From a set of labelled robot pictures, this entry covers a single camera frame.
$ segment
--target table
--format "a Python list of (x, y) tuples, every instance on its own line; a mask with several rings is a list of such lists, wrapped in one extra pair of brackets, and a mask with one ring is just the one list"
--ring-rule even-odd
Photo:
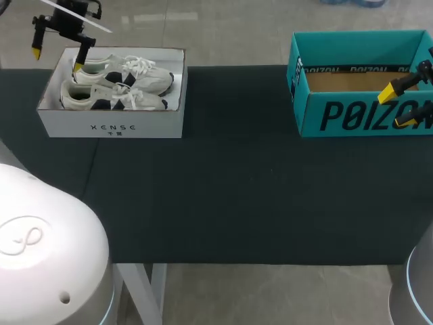
[(191, 67), (183, 139), (49, 139), (49, 73), (0, 72), (0, 138), (97, 213), (115, 263), (403, 263), (432, 220), (432, 140), (302, 139), (285, 66)]

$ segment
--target shoelace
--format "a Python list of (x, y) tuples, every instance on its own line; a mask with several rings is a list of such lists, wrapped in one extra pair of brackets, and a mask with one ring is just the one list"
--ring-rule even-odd
[(142, 100), (144, 98), (143, 92), (138, 89), (131, 89), (128, 85), (124, 83), (117, 83), (113, 87), (113, 98), (117, 100), (128, 100), (131, 102), (133, 110), (137, 107), (135, 105), (135, 101)]
[(155, 65), (155, 62), (139, 58), (138, 56), (127, 56), (125, 60), (126, 62), (122, 64), (123, 70), (134, 73), (135, 78), (141, 74), (145, 74)]

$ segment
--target white shoe box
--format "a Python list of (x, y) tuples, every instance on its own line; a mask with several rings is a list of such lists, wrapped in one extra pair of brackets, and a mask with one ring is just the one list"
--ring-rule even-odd
[(184, 49), (143, 47), (94, 47), (88, 58), (138, 56), (155, 61), (156, 66), (171, 71), (175, 81), (163, 98), (167, 110), (68, 110), (60, 102), (60, 86), (72, 78), (72, 61), (77, 47), (66, 48), (49, 80), (37, 111), (50, 137), (153, 137), (181, 138), (187, 66)]

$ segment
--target floor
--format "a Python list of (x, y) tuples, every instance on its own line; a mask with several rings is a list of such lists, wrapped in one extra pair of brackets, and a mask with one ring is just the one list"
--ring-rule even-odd
[[(169, 265), (164, 325), (390, 325), (400, 267)], [(133, 302), (126, 325), (141, 325)]]
[[(182, 47), (189, 65), (287, 64), (297, 30), (424, 28), (433, 30), (431, 0), (388, 0), (383, 8), (333, 6), (319, 0), (103, 0), (97, 45)], [(39, 0), (13, 0), (0, 17), (3, 68), (53, 68), (66, 41), (47, 33), (41, 60), (32, 56), (32, 17), (50, 14)]]
[[(189, 65), (287, 64), (297, 30), (422, 28), (433, 31), (431, 0), (388, 0), (380, 9), (319, 0), (103, 0), (101, 24), (86, 27), (99, 46), (182, 47)], [(13, 0), (0, 17), (2, 68), (53, 68), (65, 46), (47, 33), (32, 56), (38, 0)], [(384, 265), (169, 265), (164, 325), (385, 325), (391, 286)], [(140, 324), (127, 306), (127, 325)]]

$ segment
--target white sneaker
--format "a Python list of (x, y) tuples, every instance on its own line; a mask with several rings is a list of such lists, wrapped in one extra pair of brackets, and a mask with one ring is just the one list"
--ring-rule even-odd
[(81, 69), (73, 72), (72, 76), (75, 82), (81, 85), (99, 83), (113, 87), (122, 83), (159, 96), (165, 95), (175, 80), (173, 73), (156, 68), (153, 61), (137, 56), (120, 58), (114, 54), (102, 60), (86, 60)]
[(72, 81), (62, 83), (60, 102), (67, 110), (166, 110), (168, 107), (161, 97), (126, 85), (109, 88)]

